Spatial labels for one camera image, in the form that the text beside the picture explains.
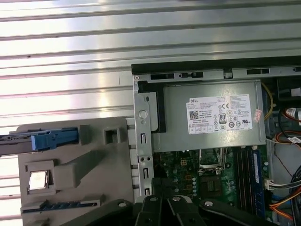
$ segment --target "red wire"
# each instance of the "red wire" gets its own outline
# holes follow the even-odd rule
[[[286,110],[287,110],[287,109],[285,109],[285,110],[283,111],[283,115],[284,115],[286,118],[289,118],[289,119],[294,120],[294,121],[301,122],[301,120],[298,120],[298,119],[296,119],[296,118],[294,118],[294,117],[288,115],[288,114],[286,113]]]

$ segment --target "blue ram module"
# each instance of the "blue ram module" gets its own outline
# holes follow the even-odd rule
[[[252,160],[251,185],[253,189],[253,198],[255,203],[256,215],[265,218],[264,191],[261,172],[261,157],[259,150],[250,150],[250,159]]]

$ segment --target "yellow wire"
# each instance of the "yellow wire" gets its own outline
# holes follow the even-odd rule
[[[267,120],[269,118],[269,116],[272,114],[273,112],[273,105],[274,105],[274,99],[273,99],[273,96],[272,96],[272,93],[271,91],[269,90],[269,88],[263,83],[261,82],[261,85],[262,87],[265,89],[265,91],[267,92],[268,96],[269,96],[269,100],[270,100],[270,108],[269,108],[269,111],[268,113],[265,115],[264,117],[264,120]]]

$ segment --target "sticker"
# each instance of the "sticker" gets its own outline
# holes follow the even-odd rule
[[[254,117],[253,117],[253,121],[256,123],[259,123],[260,120],[260,116],[261,116],[262,111],[259,109],[256,109]]]
[[[288,140],[294,144],[296,144],[296,143],[301,144],[301,140],[297,137],[289,137]]]
[[[255,181],[257,184],[259,184],[258,160],[257,160],[256,153],[254,153],[253,156],[254,156]]]
[[[289,108],[289,109],[286,110],[286,113],[287,113],[289,116],[295,118],[296,108]]]
[[[186,110],[189,134],[252,129],[248,94],[190,98]]]
[[[292,97],[301,97],[301,88],[291,89]]]

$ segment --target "screw hole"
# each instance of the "screw hole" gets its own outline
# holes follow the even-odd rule
[[[151,219],[150,219],[150,218],[145,219],[144,222],[145,222],[146,224],[149,224],[149,223],[151,222]]]

